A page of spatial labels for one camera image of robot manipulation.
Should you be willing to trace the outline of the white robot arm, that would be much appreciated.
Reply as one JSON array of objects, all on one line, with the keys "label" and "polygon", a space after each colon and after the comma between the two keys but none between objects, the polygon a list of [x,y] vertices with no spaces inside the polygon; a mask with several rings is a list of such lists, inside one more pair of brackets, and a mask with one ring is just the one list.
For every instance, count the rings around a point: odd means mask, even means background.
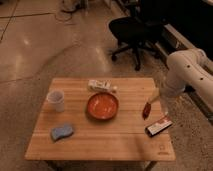
[{"label": "white robot arm", "polygon": [[167,57],[169,68],[163,86],[156,88],[148,98],[152,104],[159,97],[174,98],[192,86],[204,103],[213,110],[213,75],[204,67],[213,70],[213,62],[199,48],[179,50]]}]

